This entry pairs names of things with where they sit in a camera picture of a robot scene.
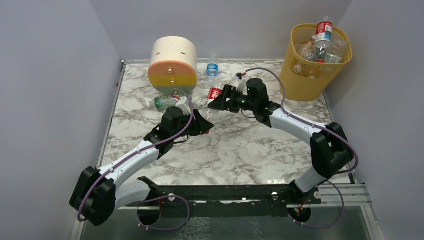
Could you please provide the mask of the red white label bottle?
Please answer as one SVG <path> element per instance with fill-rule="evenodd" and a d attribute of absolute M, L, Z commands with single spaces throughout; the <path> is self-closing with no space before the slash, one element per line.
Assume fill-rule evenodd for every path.
<path fill-rule="evenodd" d="M 203 109 L 203 117 L 209 121 L 214 122 L 219 117 L 219 111 L 209 107 L 209 104 L 213 102 L 223 91 L 224 83 L 219 80 L 215 80 L 209 89 L 206 104 Z"/>

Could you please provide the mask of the blue label water bottle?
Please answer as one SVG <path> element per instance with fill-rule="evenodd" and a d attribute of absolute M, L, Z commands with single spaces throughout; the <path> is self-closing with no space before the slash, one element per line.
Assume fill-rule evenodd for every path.
<path fill-rule="evenodd" d="M 212 83 L 219 74 L 219 56 L 216 52 L 213 52 L 206 66 L 207 81 Z"/>

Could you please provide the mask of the green tinted plastic bottle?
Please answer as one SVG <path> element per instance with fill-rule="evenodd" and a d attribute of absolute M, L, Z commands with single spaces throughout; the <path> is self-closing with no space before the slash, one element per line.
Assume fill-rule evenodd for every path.
<path fill-rule="evenodd" d="M 170 95 L 160 95 L 155 98 L 144 98 L 147 108 L 155 108 L 157 110 L 166 110 L 169 107 L 174 107 L 178 99 Z"/>

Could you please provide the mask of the clear bottle red cap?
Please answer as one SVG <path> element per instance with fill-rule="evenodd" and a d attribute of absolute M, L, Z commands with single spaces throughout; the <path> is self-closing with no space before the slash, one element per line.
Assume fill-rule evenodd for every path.
<path fill-rule="evenodd" d="M 302 43 L 294 46 L 295 52 L 304 60 L 316 62 L 319 60 L 317 49 L 313 44 Z"/>

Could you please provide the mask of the red label clear bottle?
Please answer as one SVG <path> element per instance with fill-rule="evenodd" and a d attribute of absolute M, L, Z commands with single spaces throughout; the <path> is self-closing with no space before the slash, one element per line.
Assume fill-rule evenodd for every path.
<path fill-rule="evenodd" d="M 330 16 L 323 16 L 316 26 L 314 47 L 316 50 L 317 62 L 324 63 L 324 59 L 330 49 L 333 34 L 333 20 Z"/>

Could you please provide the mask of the clear bottle blue white label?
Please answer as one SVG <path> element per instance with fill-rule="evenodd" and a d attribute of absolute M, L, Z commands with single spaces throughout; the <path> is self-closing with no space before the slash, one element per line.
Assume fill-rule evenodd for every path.
<path fill-rule="evenodd" d="M 326 64 L 340 64 L 348 52 L 350 43 L 342 36 L 332 38 L 330 45 L 324 50 L 324 62 Z"/>

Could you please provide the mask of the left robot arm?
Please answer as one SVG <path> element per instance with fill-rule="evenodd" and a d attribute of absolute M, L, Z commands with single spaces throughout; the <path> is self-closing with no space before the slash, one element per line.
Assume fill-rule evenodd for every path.
<path fill-rule="evenodd" d="M 169 107 L 161 122 L 133 150 L 106 166 L 89 166 L 82 171 L 69 200 L 77 210 L 77 219 L 100 226 L 115 209 L 145 201 L 153 192 L 152 184 L 146 180 L 126 181 L 167 154 L 176 139 L 204 135 L 213 127 L 197 109 L 184 114 L 178 107 Z"/>

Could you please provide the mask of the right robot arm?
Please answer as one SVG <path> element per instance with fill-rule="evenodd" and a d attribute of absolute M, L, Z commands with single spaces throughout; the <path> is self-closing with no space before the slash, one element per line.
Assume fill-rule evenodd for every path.
<path fill-rule="evenodd" d="M 251 111 L 259 123 L 282 130 L 307 143 L 312 166 L 290 183 L 294 194 L 307 194 L 354 159 L 353 150 L 348 147 L 346 135 L 339 124 L 312 123 L 284 111 L 280 104 L 270 101 L 267 87 L 260 78 L 252 78 L 245 83 L 246 94 L 228 84 L 211 88 L 206 99 L 207 107 L 231 113 Z"/>

